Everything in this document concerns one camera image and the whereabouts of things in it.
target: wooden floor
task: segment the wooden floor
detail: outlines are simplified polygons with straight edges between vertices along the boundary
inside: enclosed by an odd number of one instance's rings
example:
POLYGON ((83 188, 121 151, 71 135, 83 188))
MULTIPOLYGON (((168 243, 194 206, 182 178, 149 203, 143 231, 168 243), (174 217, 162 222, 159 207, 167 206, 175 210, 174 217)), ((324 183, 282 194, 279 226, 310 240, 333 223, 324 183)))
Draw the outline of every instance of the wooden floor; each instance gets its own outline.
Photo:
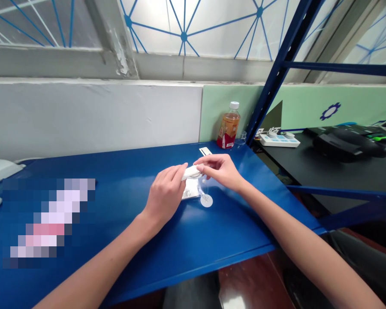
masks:
POLYGON ((219 270, 223 309, 294 309, 282 269, 292 262, 281 249, 219 270))

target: left hand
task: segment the left hand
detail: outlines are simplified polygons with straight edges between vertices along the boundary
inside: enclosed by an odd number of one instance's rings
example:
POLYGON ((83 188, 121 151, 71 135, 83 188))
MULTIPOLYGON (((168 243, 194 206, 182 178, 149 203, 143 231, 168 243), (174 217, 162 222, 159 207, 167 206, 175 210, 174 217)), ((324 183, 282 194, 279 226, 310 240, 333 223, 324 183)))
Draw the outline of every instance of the left hand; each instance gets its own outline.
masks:
POLYGON ((158 173, 150 187, 149 198, 141 215, 160 229, 173 217, 180 204, 186 188, 186 181, 181 181, 186 167, 187 163, 166 168, 158 173))

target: hand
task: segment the hand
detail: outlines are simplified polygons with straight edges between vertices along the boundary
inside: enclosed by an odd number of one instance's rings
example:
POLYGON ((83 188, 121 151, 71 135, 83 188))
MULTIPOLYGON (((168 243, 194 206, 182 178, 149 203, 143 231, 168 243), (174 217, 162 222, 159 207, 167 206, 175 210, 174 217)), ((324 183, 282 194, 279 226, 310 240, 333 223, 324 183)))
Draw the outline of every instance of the hand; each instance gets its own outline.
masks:
POLYGON ((207 175, 207 179, 214 178, 218 183, 225 187, 238 191, 246 182, 245 179, 237 171, 235 164, 227 154, 210 154, 197 160, 194 164, 196 168, 207 175))
POLYGON ((187 163, 176 165, 158 173, 150 187, 149 198, 141 215, 161 229, 175 214, 186 181, 181 181, 187 163))

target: green partition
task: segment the green partition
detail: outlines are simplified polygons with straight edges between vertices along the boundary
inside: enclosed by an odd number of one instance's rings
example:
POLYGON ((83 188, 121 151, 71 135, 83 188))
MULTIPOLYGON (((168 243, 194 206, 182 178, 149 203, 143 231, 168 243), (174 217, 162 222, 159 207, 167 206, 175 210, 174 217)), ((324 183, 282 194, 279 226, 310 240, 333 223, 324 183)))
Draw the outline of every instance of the green partition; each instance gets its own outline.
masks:
POLYGON ((250 120, 263 86, 259 85, 204 85, 200 142, 216 140, 223 113, 229 110, 231 101, 240 103, 238 132, 242 132, 250 120))
MULTIPOLYGON (((238 132, 245 129, 262 88, 259 85, 205 85, 200 141, 217 139, 221 116, 229 109, 230 101, 240 102, 242 118, 238 132)), ((281 101, 283 130, 345 122, 372 125, 386 120, 386 86, 282 85, 270 110, 281 101)))
POLYGON ((284 130, 386 120, 386 86, 285 85, 275 97, 280 101, 284 130))

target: plastic bottle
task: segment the plastic bottle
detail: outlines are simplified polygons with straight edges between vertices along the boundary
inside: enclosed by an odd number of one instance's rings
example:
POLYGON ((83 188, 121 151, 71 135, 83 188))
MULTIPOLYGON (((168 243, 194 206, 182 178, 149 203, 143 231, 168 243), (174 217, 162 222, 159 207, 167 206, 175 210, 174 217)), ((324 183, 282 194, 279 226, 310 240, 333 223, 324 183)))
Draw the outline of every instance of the plastic bottle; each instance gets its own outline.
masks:
POLYGON ((230 110, 223 115, 219 136, 217 137, 217 144, 222 149, 232 148, 235 144, 236 133, 240 121, 240 115, 237 111, 238 108, 239 102, 230 102, 230 110))

